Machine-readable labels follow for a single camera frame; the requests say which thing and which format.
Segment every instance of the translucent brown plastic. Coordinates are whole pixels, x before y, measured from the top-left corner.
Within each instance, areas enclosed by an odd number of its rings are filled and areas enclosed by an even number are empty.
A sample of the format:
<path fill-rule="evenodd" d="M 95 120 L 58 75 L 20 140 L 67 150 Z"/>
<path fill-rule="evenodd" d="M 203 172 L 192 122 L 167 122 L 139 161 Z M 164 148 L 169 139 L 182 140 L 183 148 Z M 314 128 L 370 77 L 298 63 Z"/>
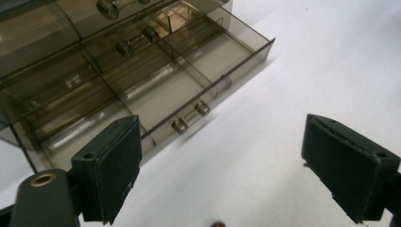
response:
<path fill-rule="evenodd" d="M 140 117 L 146 153 L 206 115 L 199 106 L 208 111 L 273 44 L 227 10 L 232 2 L 121 1 L 128 6 L 114 21 L 97 11 L 96 1 L 77 2 L 57 4 L 79 40 L 33 64 L 18 62 L 25 67 L 1 79 L 0 120 L 17 138 L 0 136 L 20 146 L 38 170 L 70 168 L 77 151 L 130 114 Z"/>

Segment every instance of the white table surface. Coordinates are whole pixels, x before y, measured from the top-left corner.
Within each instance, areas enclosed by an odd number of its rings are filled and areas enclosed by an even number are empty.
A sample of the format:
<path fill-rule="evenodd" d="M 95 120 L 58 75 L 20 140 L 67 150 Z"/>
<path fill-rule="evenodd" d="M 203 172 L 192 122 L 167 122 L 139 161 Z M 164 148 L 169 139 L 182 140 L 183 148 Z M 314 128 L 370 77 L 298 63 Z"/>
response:
<path fill-rule="evenodd" d="M 401 2 L 235 0 L 233 13 L 277 38 L 267 63 L 142 166 L 113 226 L 356 226 L 303 167 L 305 118 L 336 119 L 401 156 Z M 0 185 L 18 184 L 24 157 L 0 149 Z M 22 170 L 3 167 L 10 159 Z"/>

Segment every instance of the smoked plastic drawer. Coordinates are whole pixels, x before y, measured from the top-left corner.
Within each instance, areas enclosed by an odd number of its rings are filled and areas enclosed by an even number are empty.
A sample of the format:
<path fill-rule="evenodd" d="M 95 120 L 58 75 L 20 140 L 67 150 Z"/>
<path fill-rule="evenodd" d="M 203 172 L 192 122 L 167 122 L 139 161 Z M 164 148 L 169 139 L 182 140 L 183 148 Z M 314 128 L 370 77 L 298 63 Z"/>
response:
<path fill-rule="evenodd" d="M 36 170 L 67 170 L 108 124 L 138 114 L 146 154 L 208 115 L 269 55 L 274 41 L 235 18 L 231 2 L 169 2 L 5 77 L 0 136 Z"/>

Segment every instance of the brass screw hole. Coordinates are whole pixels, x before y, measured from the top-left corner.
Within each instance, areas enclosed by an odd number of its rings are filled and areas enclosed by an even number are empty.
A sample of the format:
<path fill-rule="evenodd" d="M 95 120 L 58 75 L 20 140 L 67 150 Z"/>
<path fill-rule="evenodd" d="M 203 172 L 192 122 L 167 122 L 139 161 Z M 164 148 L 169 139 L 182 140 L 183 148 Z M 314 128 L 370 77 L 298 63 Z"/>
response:
<path fill-rule="evenodd" d="M 41 187 L 52 183 L 55 179 L 56 175 L 54 175 L 53 173 L 44 173 L 34 178 L 30 182 L 30 185 L 33 187 Z"/>

